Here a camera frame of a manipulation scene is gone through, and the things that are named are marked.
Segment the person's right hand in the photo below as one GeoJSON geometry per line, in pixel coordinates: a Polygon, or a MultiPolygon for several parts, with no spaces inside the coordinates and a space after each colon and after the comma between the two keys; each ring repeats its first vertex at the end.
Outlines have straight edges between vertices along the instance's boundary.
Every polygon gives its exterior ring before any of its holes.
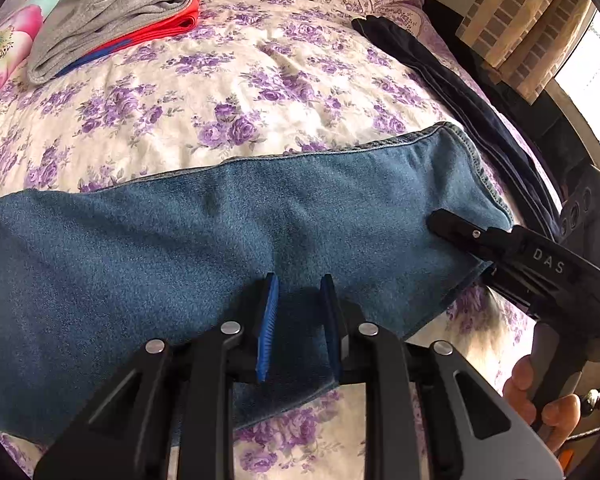
{"type": "MultiPolygon", "coordinates": [[[[528,396],[533,379],[534,370],[530,356],[524,356],[515,364],[512,376],[506,380],[503,387],[503,398],[529,425],[535,422],[538,414],[528,396]]],[[[580,409],[580,399],[573,393],[544,406],[542,422],[550,427],[550,434],[544,441],[552,452],[557,452],[578,426],[580,409]]]]}

